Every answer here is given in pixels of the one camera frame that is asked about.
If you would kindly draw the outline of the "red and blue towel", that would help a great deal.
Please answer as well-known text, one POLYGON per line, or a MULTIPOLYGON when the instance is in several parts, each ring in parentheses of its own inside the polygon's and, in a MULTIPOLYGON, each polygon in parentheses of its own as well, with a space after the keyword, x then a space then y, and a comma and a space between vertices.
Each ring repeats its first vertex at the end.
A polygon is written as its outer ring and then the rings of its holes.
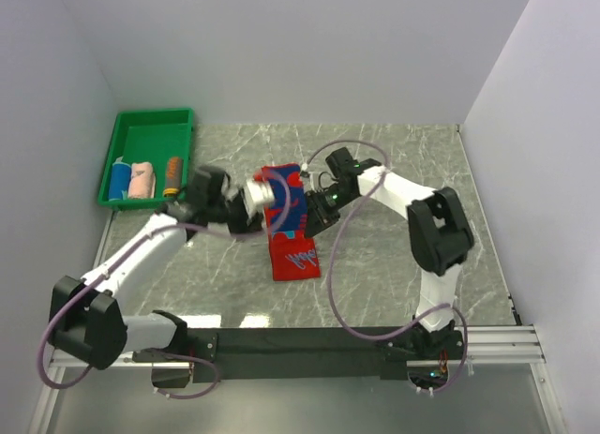
POLYGON ((308 207, 300 176, 301 168, 297 163, 262 166, 261 171, 254 175, 258 182, 268 181, 276 198, 276 202, 263 211, 267 227, 278 221, 285 204, 284 187, 273 178, 271 172, 278 173, 286 181, 291 193, 290 210, 285 221, 268 238, 273 280, 318 278, 321 268, 315 242, 305 235, 308 207))

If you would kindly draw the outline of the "orange and grey towel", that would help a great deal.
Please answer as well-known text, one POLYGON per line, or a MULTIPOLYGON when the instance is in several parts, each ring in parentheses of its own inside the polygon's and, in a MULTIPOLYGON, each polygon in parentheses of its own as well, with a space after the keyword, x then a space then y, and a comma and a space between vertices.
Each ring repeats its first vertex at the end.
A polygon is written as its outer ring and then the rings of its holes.
POLYGON ((174 197, 182 187, 183 159, 181 157, 170 157, 166 164, 165 180, 162 196, 174 197))

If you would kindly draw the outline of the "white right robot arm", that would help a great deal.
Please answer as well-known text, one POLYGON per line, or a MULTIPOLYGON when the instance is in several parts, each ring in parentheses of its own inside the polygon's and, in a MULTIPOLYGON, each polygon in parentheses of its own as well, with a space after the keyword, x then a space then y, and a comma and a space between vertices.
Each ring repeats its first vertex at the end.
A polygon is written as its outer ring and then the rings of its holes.
POLYGON ((459 314, 454 306, 458 276, 474 246, 473 231, 458 194, 450 187, 425 187, 390 172, 387 159, 358 161, 343 141, 336 145, 337 150, 325 160, 333 184, 305 194, 306 237, 312 238, 335 223, 348 226, 350 221, 339 214, 348 204, 355 215, 367 201, 379 202, 407 221, 421 284, 413 320, 391 333, 368 335, 350 327, 340 313, 334 316, 354 337, 393 343, 406 335, 417 354, 432 358, 453 343, 454 318, 459 314))

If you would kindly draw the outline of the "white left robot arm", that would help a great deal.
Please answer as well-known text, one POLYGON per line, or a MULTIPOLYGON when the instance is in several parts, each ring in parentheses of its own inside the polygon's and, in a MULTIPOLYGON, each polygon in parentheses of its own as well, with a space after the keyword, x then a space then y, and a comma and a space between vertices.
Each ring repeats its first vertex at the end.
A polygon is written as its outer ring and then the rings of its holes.
POLYGON ((163 202, 108 260, 80 279, 63 277, 54 285, 49 326, 41 343, 98 370, 125 352, 156 349, 169 361, 182 358, 189 351, 185 321, 161 310, 126 317, 123 305, 209 224, 223 224, 230 236, 239 239, 262 232, 261 211, 274 201, 265 178, 234 187, 224 170, 200 167, 183 192, 163 202))

